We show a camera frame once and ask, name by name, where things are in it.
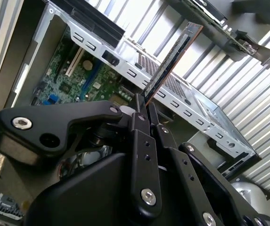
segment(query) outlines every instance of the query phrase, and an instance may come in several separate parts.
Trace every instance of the screw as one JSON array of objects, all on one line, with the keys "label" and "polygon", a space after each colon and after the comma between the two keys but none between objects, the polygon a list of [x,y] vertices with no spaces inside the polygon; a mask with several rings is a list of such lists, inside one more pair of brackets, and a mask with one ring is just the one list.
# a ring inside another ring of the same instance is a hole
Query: screw
[{"label": "screw", "polygon": [[111,110],[112,112],[114,112],[114,113],[117,113],[117,112],[118,112],[118,110],[117,110],[116,108],[114,108],[114,107],[110,107],[110,110]]},{"label": "screw", "polygon": [[190,145],[187,145],[187,148],[188,148],[191,152],[194,152],[194,151],[195,151],[194,148],[193,148],[192,146],[190,146]]},{"label": "screw", "polygon": [[207,226],[216,226],[215,220],[210,213],[207,212],[203,213],[203,218]]},{"label": "screw", "polygon": [[258,218],[254,218],[258,226],[263,226],[263,223]]},{"label": "screw", "polygon": [[140,118],[142,121],[145,121],[145,118],[142,115],[139,115],[138,118]]},{"label": "screw", "polygon": [[141,191],[141,198],[143,201],[149,205],[154,206],[156,202],[155,194],[148,188],[145,188]]},{"label": "screw", "polygon": [[24,117],[16,117],[12,120],[12,125],[18,129],[30,129],[32,122]]},{"label": "screw", "polygon": [[165,127],[162,127],[162,130],[164,131],[164,133],[169,133],[168,129]]}]

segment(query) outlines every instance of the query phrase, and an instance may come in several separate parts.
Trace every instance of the black metal arm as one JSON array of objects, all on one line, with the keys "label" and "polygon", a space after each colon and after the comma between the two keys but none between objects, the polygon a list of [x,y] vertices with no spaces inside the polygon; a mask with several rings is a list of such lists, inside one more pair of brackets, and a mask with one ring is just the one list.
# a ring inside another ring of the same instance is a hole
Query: black metal arm
[{"label": "black metal arm", "polygon": [[0,154],[20,173],[28,172],[33,185],[78,150],[113,147],[111,155],[43,188],[24,225],[267,226],[192,144],[178,149],[153,103],[145,107],[136,95],[132,104],[0,112]]}]

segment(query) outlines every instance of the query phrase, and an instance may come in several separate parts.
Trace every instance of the gray metal frame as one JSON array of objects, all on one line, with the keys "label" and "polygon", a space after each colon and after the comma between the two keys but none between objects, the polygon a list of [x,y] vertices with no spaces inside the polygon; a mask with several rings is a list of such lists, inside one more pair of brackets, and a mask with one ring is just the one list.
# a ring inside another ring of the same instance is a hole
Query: gray metal frame
[{"label": "gray metal frame", "polygon": [[[32,66],[32,63],[36,57],[36,53],[38,52],[38,49],[40,48],[40,44],[47,31],[50,21],[53,19],[55,15],[60,17],[70,27],[71,39],[76,44],[84,48],[93,56],[103,61],[105,64],[112,67],[124,78],[128,79],[139,88],[143,89],[147,85],[150,78],[147,75],[145,75],[141,70],[139,70],[134,65],[132,65],[129,61],[127,61],[125,58],[123,58],[121,54],[118,52],[119,50],[123,49],[123,46],[131,46],[135,52],[136,50],[142,51],[140,48],[138,48],[131,41],[123,38],[121,42],[119,43],[118,47],[116,48],[116,50],[112,49],[99,37],[97,37],[92,32],[88,31],[84,27],[82,27],[79,23],[73,20],[66,12],[61,10],[52,2],[47,4],[46,9],[45,9],[45,14],[42,16],[40,25],[34,36],[34,41],[36,41],[38,45],[33,51],[32,59],[29,62],[29,67]],[[105,59],[102,58],[102,55],[106,50],[112,53],[115,57],[117,57],[120,60],[119,65],[113,66],[110,63],[108,63]],[[178,79],[184,84],[184,86],[187,86],[188,88],[194,90],[195,92],[198,92],[190,84],[184,82],[180,78]],[[25,79],[22,79],[18,81],[17,84],[19,82],[23,84],[24,81]],[[171,109],[172,111],[174,111],[180,117],[188,121],[191,125],[196,127],[198,130],[203,132],[205,136],[211,137],[212,139],[217,141],[220,148],[224,150],[226,153],[228,153],[229,155],[231,155],[232,157],[237,157],[242,152],[246,152],[246,153],[249,153],[249,155],[246,156],[244,159],[242,159],[243,161],[246,161],[251,156],[255,155],[255,152],[251,147],[244,145],[242,142],[232,137],[228,132],[226,132],[220,126],[214,124],[212,121],[209,121],[203,115],[199,115],[198,113],[193,111],[190,108],[190,106],[184,104],[183,102],[175,98],[173,95],[167,92],[163,87],[159,89],[157,95],[155,95],[155,99],[158,100],[163,105],[165,105],[166,107],[168,107],[169,109]],[[208,101],[209,101],[209,104],[211,105],[210,108],[217,107],[217,105],[215,105],[213,102],[211,102],[210,100]]]}]

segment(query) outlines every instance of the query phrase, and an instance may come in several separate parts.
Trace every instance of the motherboard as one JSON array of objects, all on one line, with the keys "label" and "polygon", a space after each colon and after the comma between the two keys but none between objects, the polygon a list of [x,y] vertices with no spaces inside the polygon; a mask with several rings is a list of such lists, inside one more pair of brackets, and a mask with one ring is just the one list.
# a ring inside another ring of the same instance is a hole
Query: motherboard
[{"label": "motherboard", "polygon": [[66,29],[53,57],[34,91],[31,105],[110,100],[127,105],[133,94],[122,76],[76,45]]}]

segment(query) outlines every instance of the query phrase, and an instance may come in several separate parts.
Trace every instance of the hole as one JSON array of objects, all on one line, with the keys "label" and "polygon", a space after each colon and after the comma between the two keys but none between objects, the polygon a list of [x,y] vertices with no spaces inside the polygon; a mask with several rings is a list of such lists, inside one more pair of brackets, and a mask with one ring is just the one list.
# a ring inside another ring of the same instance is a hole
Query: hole
[{"label": "hole", "polygon": [[144,156],[144,158],[145,158],[147,161],[150,161],[150,156],[149,156],[148,154],[146,154],[146,155]]},{"label": "hole", "polygon": [[188,104],[189,106],[191,105],[191,102],[187,99],[184,100],[186,104]]},{"label": "hole", "polygon": [[195,180],[195,178],[194,178],[192,175],[190,175],[190,174],[188,175],[188,177],[189,177],[189,179],[192,180],[192,181]]},{"label": "hole", "polygon": [[244,222],[247,224],[247,226],[253,226],[254,225],[252,220],[249,219],[249,217],[244,216],[243,219],[244,219]]},{"label": "hole", "polygon": [[60,140],[57,136],[51,133],[44,133],[40,137],[40,142],[45,147],[55,148],[60,144]]},{"label": "hole", "polygon": [[220,134],[220,133],[216,134],[215,136],[218,137],[219,139],[222,139],[223,138],[223,135]]}]

